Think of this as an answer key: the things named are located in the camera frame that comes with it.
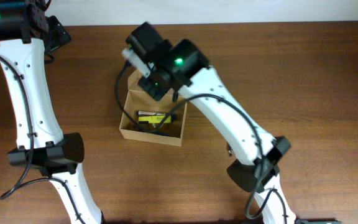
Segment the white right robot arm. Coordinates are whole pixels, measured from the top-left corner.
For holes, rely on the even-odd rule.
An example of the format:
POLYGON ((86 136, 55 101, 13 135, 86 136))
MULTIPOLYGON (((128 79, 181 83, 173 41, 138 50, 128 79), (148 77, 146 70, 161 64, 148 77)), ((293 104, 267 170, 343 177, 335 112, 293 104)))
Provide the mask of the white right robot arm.
POLYGON ((138 85, 155 101, 169 90, 198 108, 229 144, 235 161, 230 178, 250 194, 245 214, 264 223, 295 223, 280 184, 278 163, 291 147, 259 126, 225 87, 217 70, 188 39, 176 45, 164 39, 148 22, 126 39, 123 57, 142 74, 138 85))

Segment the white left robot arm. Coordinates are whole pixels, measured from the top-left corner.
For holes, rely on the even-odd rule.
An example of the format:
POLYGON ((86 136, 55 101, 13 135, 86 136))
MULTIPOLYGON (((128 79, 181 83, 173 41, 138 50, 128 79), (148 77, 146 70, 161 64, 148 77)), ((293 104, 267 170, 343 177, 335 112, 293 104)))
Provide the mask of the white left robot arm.
POLYGON ((45 65, 71 40, 47 1, 0 1, 0 64, 16 119, 16 148, 9 163, 40 172, 57 190, 72 223, 104 223, 85 175, 79 133, 65 134, 53 111, 45 65))

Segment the black whiteboard marker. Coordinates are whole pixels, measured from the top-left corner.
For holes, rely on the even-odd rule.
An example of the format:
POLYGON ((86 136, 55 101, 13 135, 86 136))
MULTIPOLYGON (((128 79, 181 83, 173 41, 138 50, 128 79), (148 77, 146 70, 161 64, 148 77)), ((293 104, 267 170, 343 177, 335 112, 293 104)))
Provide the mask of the black whiteboard marker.
POLYGON ((153 112, 153 111, 137 111, 137 116, 162 116, 165 115, 165 113, 160 112, 153 112))

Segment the black ballpoint pen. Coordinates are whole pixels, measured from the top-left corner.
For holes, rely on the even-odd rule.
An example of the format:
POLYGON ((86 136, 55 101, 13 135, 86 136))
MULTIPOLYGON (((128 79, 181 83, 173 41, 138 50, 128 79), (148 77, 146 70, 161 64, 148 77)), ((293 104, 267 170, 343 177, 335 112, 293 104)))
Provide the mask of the black ballpoint pen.
POLYGON ((229 157, 231 157, 233 155, 232 147, 229 144, 227 144, 226 149, 227 149, 229 157))

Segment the yellow highlighter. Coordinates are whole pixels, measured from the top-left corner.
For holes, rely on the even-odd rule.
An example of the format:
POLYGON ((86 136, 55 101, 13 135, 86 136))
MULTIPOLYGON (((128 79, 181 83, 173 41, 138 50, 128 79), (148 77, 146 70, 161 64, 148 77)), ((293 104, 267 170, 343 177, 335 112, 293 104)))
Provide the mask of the yellow highlighter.
POLYGON ((138 122, 140 123, 149 123, 149 124, 157 124, 161 123, 172 123, 177 120, 177 115, 170 115, 165 119, 165 115, 152 115, 152 116, 139 116, 138 122))

